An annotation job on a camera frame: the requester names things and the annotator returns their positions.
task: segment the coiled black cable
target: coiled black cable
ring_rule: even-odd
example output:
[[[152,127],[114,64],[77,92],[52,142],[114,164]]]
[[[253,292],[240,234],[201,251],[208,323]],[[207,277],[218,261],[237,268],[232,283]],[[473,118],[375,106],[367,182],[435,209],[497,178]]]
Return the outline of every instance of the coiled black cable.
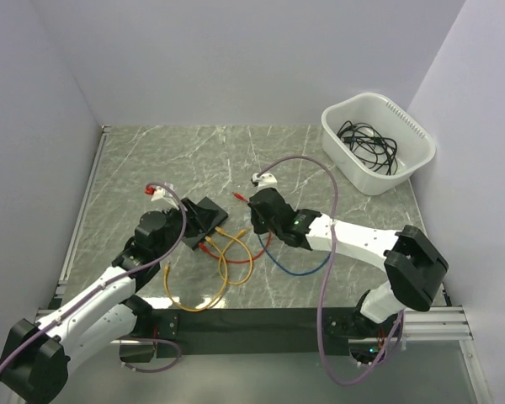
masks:
[[[350,120],[344,122],[337,132],[337,137],[369,170],[379,173],[384,168],[385,172],[382,170],[382,174],[396,174],[398,145],[394,139],[380,135],[369,124],[353,124]]]

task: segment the yellow cable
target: yellow cable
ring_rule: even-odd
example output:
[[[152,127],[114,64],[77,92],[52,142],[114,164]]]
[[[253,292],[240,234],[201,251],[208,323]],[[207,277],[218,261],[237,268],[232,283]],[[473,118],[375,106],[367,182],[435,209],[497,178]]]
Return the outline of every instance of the yellow cable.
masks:
[[[245,282],[247,282],[250,278],[251,278],[251,275],[253,274],[253,268],[254,268],[254,260],[253,260],[253,256],[251,254],[251,250],[249,250],[249,248],[245,245],[244,242],[242,242],[239,238],[242,237],[246,232],[247,232],[247,229],[244,229],[244,230],[241,230],[239,233],[237,233],[237,236],[231,236],[230,234],[226,233],[224,230],[222,230],[220,227],[216,227],[215,228],[215,231],[217,231],[219,234],[221,234],[222,236],[224,237],[228,237],[230,238],[230,241],[228,242],[228,244],[226,244],[226,247],[222,250],[222,253],[221,253],[221,257],[219,258],[219,275],[223,277],[223,274],[222,274],[222,270],[221,270],[221,263],[223,262],[223,259],[226,261],[226,257],[225,257],[225,254],[226,254],[226,250],[228,250],[228,248],[230,248],[230,246],[234,243],[234,242],[237,242],[238,244],[240,244],[243,248],[245,248],[245,251],[247,251],[247,255],[249,256],[249,272],[247,273],[247,276],[245,278],[243,278],[242,280],[240,280],[239,282],[231,282],[230,280],[228,281],[228,284],[232,284],[234,286],[238,286],[240,284],[244,284]]]
[[[199,311],[207,310],[210,307],[216,305],[217,302],[221,299],[221,297],[225,293],[225,289],[228,285],[228,263],[226,262],[226,258],[224,256],[224,253],[216,246],[215,242],[210,237],[206,237],[205,240],[209,244],[211,244],[213,246],[213,248],[215,250],[217,250],[217,252],[221,255],[221,259],[219,259],[219,269],[221,269],[221,261],[225,265],[225,274],[224,274],[224,276],[223,276],[223,274],[221,274],[221,277],[223,279],[221,289],[219,290],[219,292],[217,292],[217,294],[215,296],[213,296],[213,299],[211,299],[210,303],[208,303],[207,305],[205,305],[204,307],[201,307],[199,309],[193,308],[193,307],[187,307],[187,306],[177,303],[177,301],[175,301],[173,296],[171,295],[170,290],[168,290],[168,273],[170,272],[170,264],[169,263],[167,263],[165,265],[165,269],[164,269],[164,273],[163,273],[162,284],[163,284],[165,291],[167,292],[167,295],[170,298],[171,302],[174,305],[176,305],[177,307],[179,307],[180,309],[185,310],[185,311],[189,311],[191,313],[198,313]]]

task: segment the white plastic bin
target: white plastic bin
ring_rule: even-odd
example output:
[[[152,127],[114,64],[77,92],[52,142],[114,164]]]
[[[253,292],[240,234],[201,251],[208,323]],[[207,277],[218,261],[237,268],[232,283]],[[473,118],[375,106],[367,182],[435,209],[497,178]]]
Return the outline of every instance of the white plastic bin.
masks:
[[[394,175],[369,170],[337,138],[347,120],[372,125],[382,136],[396,141],[398,169]],[[436,144],[425,129],[390,99],[376,93],[362,93],[327,108],[322,114],[322,125],[323,150],[355,188],[367,195],[383,194],[405,181],[432,160],[436,152]]]

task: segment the gray marble surface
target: gray marble surface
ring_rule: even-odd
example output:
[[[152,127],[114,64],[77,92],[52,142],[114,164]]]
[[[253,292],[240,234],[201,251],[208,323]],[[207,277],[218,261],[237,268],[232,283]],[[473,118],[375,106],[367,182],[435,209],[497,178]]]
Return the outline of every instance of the gray marble surface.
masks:
[[[247,206],[232,196],[237,191],[254,193],[250,177],[260,167],[284,156],[317,157],[332,170],[340,188],[337,218],[380,229],[400,229],[405,224],[423,228],[409,182],[379,196],[361,194],[334,167],[322,150],[320,126],[116,126],[108,134],[95,177],[77,250],[67,281],[65,301],[93,282],[121,251],[141,215],[156,210],[143,193],[148,181],[173,183],[181,197],[198,202],[210,197],[226,209],[230,218],[224,229],[236,234],[250,226]],[[294,161],[277,166],[279,192],[294,207],[328,212],[332,185],[327,175],[310,162]],[[214,239],[221,246],[227,240]],[[255,253],[258,240],[250,231],[243,239]],[[270,251],[287,268],[303,272],[315,268],[325,252],[309,252],[274,240]],[[233,247],[230,258],[245,258]],[[216,261],[205,253],[181,245],[171,255],[170,290],[186,306],[202,306],[221,287]],[[241,279],[247,265],[232,265],[231,279]],[[315,307],[324,271],[292,277],[264,254],[255,262],[249,281],[230,286],[217,307]],[[368,289],[385,282],[377,268],[337,256],[327,289],[326,306],[354,306]],[[170,306],[162,287],[162,273],[139,295],[155,307]],[[439,296],[437,305],[444,305]]]

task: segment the blue cable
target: blue cable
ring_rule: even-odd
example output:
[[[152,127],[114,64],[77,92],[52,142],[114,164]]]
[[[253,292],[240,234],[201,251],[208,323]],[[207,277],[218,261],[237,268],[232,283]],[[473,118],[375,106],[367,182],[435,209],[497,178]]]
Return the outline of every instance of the blue cable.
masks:
[[[331,254],[328,254],[327,257],[326,257],[326,259],[324,259],[323,262],[319,266],[317,266],[316,268],[311,269],[310,271],[306,271],[306,272],[303,272],[303,273],[300,273],[300,274],[296,274],[295,272],[289,271],[281,263],[279,263],[279,261],[277,261],[277,259],[273,255],[271,255],[271,252],[269,252],[269,250],[266,248],[266,246],[264,246],[262,238],[260,237],[260,235],[257,234],[257,236],[258,236],[258,241],[260,242],[260,245],[262,246],[262,249],[266,252],[266,254],[268,254],[268,257],[271,258],[271,260],[275,263],[275,265],[277,265],[279,268],[281,268],[287,274],[292,275],[292,276],[306,276],[306,275],[314,274],[315,272],[317,272],[320,269],[322,269],[322,267],[327,263],[327,260],[329,259],[329,255],[331,255]]]

